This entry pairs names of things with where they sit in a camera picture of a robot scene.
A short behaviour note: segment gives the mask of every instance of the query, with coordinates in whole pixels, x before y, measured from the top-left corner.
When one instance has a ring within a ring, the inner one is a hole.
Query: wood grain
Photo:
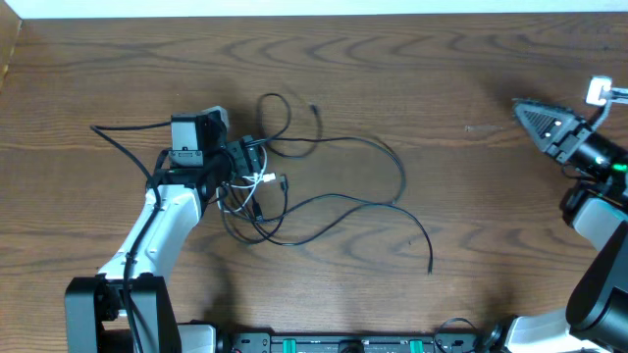
[[[590,114],[590,75],[628,84],[627,24],[622,14],[27,22],[0,96],[0,351],[66,350],[65,287],[108,261],[140,210],[141,173],[88,125],[221,105],[237,137],[255,132],[253,105],[269,91],[294,106],[290,135],[314,135],[300,103],[311,101],[326,136],[376,135],[397,151],[409,176],[400,206],[430,233],[434,274],[422,235],[394,213],[355,214],[281,248],[236,243],[211,209],[169,284],[179,321],[417,331],[564,306],[595,251],[560,219],[570,182],[512,119],[511,99]],[[281,107],[268,108],[277,128]],[[625,117],[615,108],[602,133],[627,144]],[[147,164],[170,143],[167,129],[116,137]],[[398,183],[386,157],[351,143],[306,161],[272,156],[271,169],[288,174],[290,204],[333,191],[382,200]],[[260,192],[277,212],[278,187]],[[348,207],[313,204],[282,237]]]

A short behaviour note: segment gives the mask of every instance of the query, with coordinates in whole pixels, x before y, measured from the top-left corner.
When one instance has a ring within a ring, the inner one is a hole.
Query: black cable
[[[240,205],[239,207],[242,208],[242,210],[246,211],[246,215],[247,217],[251,217],[251,215],[253,214],[253,211],[251,211],[248,208],[248,204],[244,204],[243,200],[246,200],[246,196],[244,195],[244,191],[241,188],[238,188],[237,191],[234,189],[234,187],[229,184],[229,191],[231,192],[232,197],[235,200],[235,203],[237,205]]]
[[[287,111],[287,115],[286,115],[286,124],[284,125],[284,127],[277,133],[275,133],[272,136],[267,136],[266,134],[266,129],[264,128],[264,124],[263,124],[263,109],[262,109],[262,105],[265,101],[265,99],[269,98],[269,97],[277,97],[279,98],[282,103],[284,104],[284,106],[286,107],[286,111]],[[428,274],[430,274],[432,272],[432,268],[433,268],[433,263],[434,263],[434,256],[433,256],[433,249],[432,249],[432,243],[430,241],[429,235],[428,233],[425,231],[425,229],[423,228],[423,226],[421,225],[421,223],[416,219],[416,217],[414,217],[412,214],[410,214],[409,212],[398,208],[396,206],[393,206],[394,204],[396,204],[401,195],[403,194],[403,192],[405,191],[406,188],[406,175],[405,175],[405,169],[403,167],[403,165],[401,164],[400,160],[398,159],[398,157],[396,156],[396,154],[391,150],[391,148],[382,143],[385,147],[382,147],[381,145],[374,143],[373,141],[370,141],[368,139],[365,138],[361,138],[361,137],[352,137],[352,136],[344,136],[344,137],[334,137],[334,138],[322,138],[323,135],[323,123],[322,123],[322,119],[321,116],[319,114],[318,108],[313,105],[310,104],[309,106],[310,110],[313,113],[314,118],[316,119],[316,123],[317,123],[317,129],[316,129],[316,138],[287,138],[287,137],[282,137],[282,135],[288,130],[290,124],[291,124],[291,119],[292,119],[292,113],[291,113],[291,108],[290,105],[288,103],[288,101],[286,100],[286,98],[284,98],[284,96],[282,96],[281,94],[278,93],[267,93],[262,95],[258,100],[257,100],[257,105],[256,105],[256,121],[260,130],[260,134],[261,134],[261,138],[257,139],[257,140],[253,140],[253,141],[249,141],[247,143],[245,143],[246,147],[252,147],[252,146],[259,146],[262,144],[265,144],[266,147],[273,153],[275,153],[276,155],[280,156],[280,157],[284,157],[284,158],[292,158],[292,159],[297,159],[297,158],[303,158],[308,156],[309,154],[311,154],[316,147],[318,146],[318,143],[320,142],[332,142],[332,141],[358,141],[358,142],[362,142],[365,143],[371,147],[376,148],[377,150],[383,152],[384,154],[386,154],[389,158],[391,158],[395,165],[397,166],[398,170],[399,170],[399,174],[400,174],[400,184],[399,184],[399,190],[397,192],[397,194],[394,196],[394,198],[388,202],[372,202],[369,200],[364,200],[364,199],[360,199],[357,197],[352,197],[352,196],[348,196],[348,195],[344,195],[344,194],[338,194],[338,193],[328,193],[328,194],[324,194],[324,195],[319,195],[319,196],[315,196],[315,197],[311,197],[309,199],[303,200],[300,203],[298,203],[297,205],[291,207],[290,209],[287,209],[288,207],[288,194],[286,191],[286,203],[285,203],[285,207],[284,207],[284,211],[277,217],[275,218],[270,218],[270,219],[260,219],[251,216],[252,212],[249,212],[244,205],[242,205],[242,211],[244,216],[239,215],[238,213],[233,212],[233,210],[231,210],[229,208],[229,206],[227,206],[227,204],[225,202],[221,202],[221,205],[223,205],[223,209],[221,209],[222,215],[221,217],[223,218],[223,223],[225,225],[225,229],[227,230],[227,232],[233,236],[234,238],[236,238],[238,241],[242,242],[242,243],[246,243],[246,244],[259,244],[263,241],[269,241],[272,242],[273,244],[276,245],[282,245],[282,246],[296,246],[296,245],[302,245],[302,244],[306,244],[316,238],[318,238],[319,236],[321,236],[322,234],[324,234],[326,231],[328,231],[330,228],[334,227],[335,225],[337,225],[338,223],[340,223],[342,220],[344,220],[346,217],[348,217],[349,215],[351,215],[352,213],[362,210],[364,208],[369,208],[369,207],[380,207],[380,208],[387,208],[390,210],[394,210],[396,212],[400,212],[401,214],[406,215],[407,217],[409,217],[410,219],[412,219],[415,224],[421,228],[423,234],[425,235],[425,238],[428,242],[428,247],[430,249],[430,261],[429,261],[429,265],[428,265]],[[305,151],[303,154],[300,155],[289,155],[283,152],[278,151],[277,149],[275,149],[272,146],[272,142],[273,141],[289,141],[289,142],[309,142],[312,143],[312,145],[310,146],[310,148]],[[241,202],[239,202],[237,200],[237,196],[236,193],[232,190],[232,196],[235,199],[235,201],[237,202],[238,205],[241,205]],[[304,239],[304,240],[300,240],[300,241],[296,241],[296,242],[281,242],[275,239],[272,239],[271,237],[277,232],[277,230],[279,229],[279,227],[281,226],[282,222],[284,221],[284,218],[298,210],[299,208],[313,202],[313,201],[317,201],[317,200],[322,200],[322,199],[326,199],[326,198],[340,198],[340,199],[345,199],[345,200],[349,200],[352,202],[356,202],[356,203],[360,203],[362,205],[356,206],[353,209],[348,210],[347,212],[345,212],[343,215],[341,215],[339,218],[337,218],[335,221],[331,222],[329,225],[327,225],[326,227],[324,227],[322,230],[320,230],[319,232],[317,232],[316,234]],[[239,233],[237,231],[237,229],[234,228],[234,230],[231,230],[231,228],[229,227],[229,225],[227,224],[226,221],[226,214],[227,212],[230,212],[230,214],[232,216],[234,216],[237,219],[243,220],[243,221],[247,221],[249,223],[251,223],[251,225],[255,228],[255,230],[262,236],[261,239],[250,239],[244,235],[242,235],[241,233]],[[262,224],[268,224],[268,223],[272,223],[272,222],[279,222],[278,225],[275,227],[275,229],[273,229],[272,231],[267,231],[266,229],[262,228],[261,225]]]
[[[399,190],[396,194],[396,196],[394,197],[393,200],[391,200],[390,202],[386,202],[386,203],[391,203],[391,204],[395,204],[399,201],[399,199],[401,198],[401,195],[403,194],[403,192],[405,191],[405,187],[406,187],[406,177],[405,177],[405,169],[403,167],[403,165],[401,164],[401,162],[398,160],[398,158],[395,156],[394,153],[391,153],[391,151],[387,150],[386,148],[378,145],[377,143],[374,143],[372,141],[369,141],[365,138],[361,138],[361,137],[353,137],[353,136],[344,136],[344,137],[332,137],[332,138],[317,138],[317,139],[313,139],[313,138],[284,138],[284,137],[278,137],[276,138],[276,140],[278,141],[300,141],[300,142],[310,142],[310,143],[319,143],[319,142],[333,142],[333,141],[359,141],[362,143],[366,143],[367,145],[376,148],[377,150],[383,152],[384,154],[386,154],[389,158],[392,159],[392,161],[394,162],[394,164],[396,165],[396,167],[399,170],[399,176],[400,176],[400,185],[399,185]]]
[[[471,322],[470,322],[470,321],[468,321],[468,320],[466,320],[466,319],[464,319],[464,318],[452,318],[452,319],[449,319],[449,320],[445,321],[445,322],[444,322],[444,323],[443,323],[443,324],[442,324],[442,325],[441,325],[441,326],[440,326],[440,327],[439,327],[439,328],[438,328],[438,329],[434,332],[434,344],[435,344],[437,347],[439,347],[439,350],[440,350],[442,353],[446,353],[446,352],[445,352],[445,350],[443,349],[442,345],[441,345],[441,344],[440,344],[440,343],[436,340],[436,336],[437,336],[439,333],[441,333],[441,330],[443,330],[443,328],[445,328],[446,326],[451,325],[451,324],[453,324],[453,323],[465,323],[465,324],[469,325],[471,328],[473,328],[473,330],[475,331],[475,333],[476,333],[476,335],[477,335],[477,337],[476,337],[476,341],[474,342],[474,344],[473,344],[473,348],[472,348],[471,350],[468,350],[468,351],[463,352],[463,353],[473,353],[473,352],[475,352],[475,347],[476,347],[477,342],[479,341],[479,338],[480,338],[480,332],[478,331],[478,329],[477,329],[475,326],[473,326],[473,324],[471,324]]]
[[[215,197],[212,201],[209,201],[207,203],[207,206],[213,205],[213,204],[215,204],[217,202],[220,202],[220,201],[223,201],[225,199],[225,197],[227,197],[227,195],[221,195],[221,196]]]
[[[157,161],[155,161],[155,168],[153,169],[153,174],[155,174],[157,170],[161,169],[161,167],[164,165],[164,162],[166,161],[166,157],[168,157],[168,154],[172,150],[173,150],[172,148],[165,148],[161,150],[161,152],[159,152]]]
[[[131,330],[133,340],[135,341],[135,345],[139,353],[143,353],[143,350],[141,346],[141,340],[139,338],[139,331],[137,330],[137,324],[135,322],[135,316],[133,313],[133,305],[131,301],[131,290],[129,287],[129,277],[131,276],[131,268],[135,259],[135,255],[137,254],[137,248],[139,247],[139,244],[141,243],[142,238],[144,237],[144,235],[150,228],[150,225],[155,220],[155,217],[157,217],[159,210],[161,210],[161,195],[157,187],[157,182],[155,181],[153,176],[150,174],[150,172],[146,169],[146,167],[144,167],[144,165],[137,159],[137,157],[135,157],[131,153],[131,151],[129,151],[120,143],[116,142],[113,138],[109,137],[101,130],[128,131],[128,130],[138,130],[138,129],[147,129],[147,128],[154,128],[154,127],[160,127],[160,126],[167,126],[169,124],[170,122],[154,124],[150,126],[90,126],[89,127],[91,128],[92,131],[96,132],[96,134],[98,134],[100,137],[104,138],[107,142],[111,143],[114,147],[116,147],[118,150],[124,153],[127,157],[129,157],[129,159],[131,159],[132,162],[135,163],[135,165],[141,170],[141,172],[144,174],[144,176],[148,180],[148,184],[153,189],[153,192],[155,194],[155,206],[153,208],[153,211],[151,212],[144,226],[141,228],[141,230],[137,234],[137,237],[133,241],[131,249],[125,255],[126,261],[125,261],[125,268],[124,268],[124,274],[123,274],[122,286],[123,286],[125,310],[127,311],[127,318],[129,320],[129,328]]]
[[[286,124],[284,125],[284,127],[277,132],[276,134],[274,134],[271,137],[265,137],[266,136],[266,128],[264,128],[264,121],[263,121],[263,117],[264,117],[264,111],[262,109],[262,104],[264,102],[264,100],[268,97],[277,97],[279,98],[282,103],[284,103],[284,106],[286,106]],[[321,115],[320,112],[318,110],[318,107],[314,104],[310,104],[309,105],[310,111],[312,111],[312,115],[314,116],[314,119],[316,120],[316,139],[320,139],[323,137],[323,120],[321,119]],[[266,144],[266,147],[273,153],[275,153],[276,155],[283,157],[283,158],[290,158],[290,159],[302,159],[305,158],[307,156],[309,156],[310,154],[312,154],[312,152],[314,152],[314,150],[316,149],[316,145],[312,145],[310,146],[310,148],[308,148],[305,152],[298,154],[298,155],[289,155],[283,152],[278,151],[275,147],[273,147],[273,145],[271,144],[272,141],[275,140],[280,140],[280,136],[282,134],[284,134],[284,132],[286,132],[286,130],[288,130],[290,123],[291,123],[291,119],[292,119],[292,112],[290,109],[290,104],[288,103],[288,101],[286,100],[286,98],[284,98],[284,96],[282,96],[279,93],[266,93],[264,95],[262,95],[261,97],[259,97],[259,99],[257,100],[257,105],[255,107],[255,120],[257,122],[257,127],[259,128],[259,131],[261,133],[262,136],[264,136],[262,139],[259,140],[255,140],[255,141],[250,141],[248,142],[246,145],[247,146],[253,146],[253,145],[259,145],[259,144]]]
[[[141,130],[141,129],[168,126],[170,123],[171,122],[163,122],[163,123],[151,124],[147,126],[93,126],[93,127],[96,127],[96,129],[99,129],[99,130],[109,130],[109,131],[135,131],[135,130]]]

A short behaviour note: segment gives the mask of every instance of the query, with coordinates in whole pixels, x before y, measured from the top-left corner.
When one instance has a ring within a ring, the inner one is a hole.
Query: green connector
[[[612,168],[618,172],[628,172],[628,166],[626,165],[612,165]]]
[[[423,353],[423,341],[411,340],[410,353]]]
[[[296,339],[284,339],[284,353],[296,353]]]

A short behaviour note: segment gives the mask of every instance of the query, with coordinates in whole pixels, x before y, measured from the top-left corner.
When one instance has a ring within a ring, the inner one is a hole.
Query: white wall
[[[23,19],[628,11],[628,0],[6,0]]]

